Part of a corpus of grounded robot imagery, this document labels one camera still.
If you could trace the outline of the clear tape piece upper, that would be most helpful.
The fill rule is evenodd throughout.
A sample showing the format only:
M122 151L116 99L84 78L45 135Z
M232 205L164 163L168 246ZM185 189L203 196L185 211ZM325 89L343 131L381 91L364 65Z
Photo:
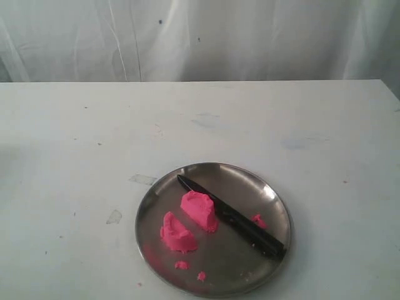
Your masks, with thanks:
M155 177L146 176L142 174L135 174L129 178L129 181L133 183L143 184L147 186L153 185L156 182L156 180L157 179Z

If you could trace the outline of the pink dough half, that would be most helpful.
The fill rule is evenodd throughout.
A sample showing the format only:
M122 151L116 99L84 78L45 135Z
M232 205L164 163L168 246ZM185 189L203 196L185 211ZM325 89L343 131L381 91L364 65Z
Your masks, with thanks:
M194 234L171 211L168 211L163 217L160 237L172 251L188 253L198 248Z

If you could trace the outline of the pink crumb front left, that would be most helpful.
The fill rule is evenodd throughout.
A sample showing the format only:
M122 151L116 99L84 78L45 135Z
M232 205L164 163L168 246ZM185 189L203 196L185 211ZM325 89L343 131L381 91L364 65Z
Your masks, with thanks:
M189 263L187 261L177 261L177 262L175 262L174 267L176 269L188 270L189 269Z

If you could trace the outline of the pink dough lump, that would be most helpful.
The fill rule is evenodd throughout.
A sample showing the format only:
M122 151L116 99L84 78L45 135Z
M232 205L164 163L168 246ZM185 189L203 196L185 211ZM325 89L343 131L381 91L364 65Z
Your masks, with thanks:
M218 229L214 203L207 194L187 192L182 196L181 209L204 231L215 233Z

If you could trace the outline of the white backdrop curtain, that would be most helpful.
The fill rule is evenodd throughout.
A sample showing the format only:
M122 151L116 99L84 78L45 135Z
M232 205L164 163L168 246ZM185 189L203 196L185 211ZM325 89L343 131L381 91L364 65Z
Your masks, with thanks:
M378 78L399 84L398 1L2 1L12 81Z

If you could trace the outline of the clear tape piece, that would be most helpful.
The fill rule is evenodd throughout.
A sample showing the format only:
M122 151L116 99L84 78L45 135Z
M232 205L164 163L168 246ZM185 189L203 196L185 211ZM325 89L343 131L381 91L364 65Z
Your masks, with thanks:
M118 211L117 209L113 210L110 214L110 216L108 217L106 224L110 225L110 224L119 224L121 222L123 215L120 211Z
M153 185L156 182L156 180L157 179L155 177L146 176L142 174L135 174L129 178L129 181L133 183L143 184L147 186Z

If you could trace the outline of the clear tape piece lower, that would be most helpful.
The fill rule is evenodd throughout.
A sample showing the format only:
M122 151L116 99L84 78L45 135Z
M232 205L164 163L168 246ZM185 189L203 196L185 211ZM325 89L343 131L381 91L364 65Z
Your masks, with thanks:
M120 211L118 211L117 209L113 210L110 214L110 216L108 217L106 224L110 225L110 224L119 224L121 222L123 215Z

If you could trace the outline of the pink crumb near knife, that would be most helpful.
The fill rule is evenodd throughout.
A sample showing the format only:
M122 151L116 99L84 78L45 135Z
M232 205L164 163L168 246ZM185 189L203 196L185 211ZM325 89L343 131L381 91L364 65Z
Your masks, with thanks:
M258 225L262 229L267 229L268 225L265 223L265 221L262 219L260 214L254 215L251 220Z

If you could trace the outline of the round steel plate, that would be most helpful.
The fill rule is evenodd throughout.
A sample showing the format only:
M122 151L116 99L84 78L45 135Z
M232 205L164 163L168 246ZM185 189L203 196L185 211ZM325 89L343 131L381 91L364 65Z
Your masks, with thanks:
M263 256L225 222L220 221L214 233L201 229L181 209L186 190L178 182L178 174L200 184L250 220L260 214L267 224L265 231L284 244L284 258ZM172 251L162 241L160 228L168 211L194 234L195 251ZM202 162L173 170L151 186L137 210L135 233L142 258L164 282L196 296L226 298L262 285L281 269L291 246L292 224L287 207L265 180L237 166ZM177 261L187 261L189 269L176 269ZM197 280L201 271L206 273L204 282Z

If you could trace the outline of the black serrated knife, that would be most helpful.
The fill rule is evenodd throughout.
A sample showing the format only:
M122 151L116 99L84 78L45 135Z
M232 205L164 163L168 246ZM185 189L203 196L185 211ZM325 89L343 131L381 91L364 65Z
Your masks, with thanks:
M242 238L247 240L252 247L258 249L263 256L282 260L286 254L284 244L274 236L259 227L230 205L210 193L198 183L183 175L177 175L177 180L186 191L194 191L207 195L214 203L216 216L224 223L231 226Z

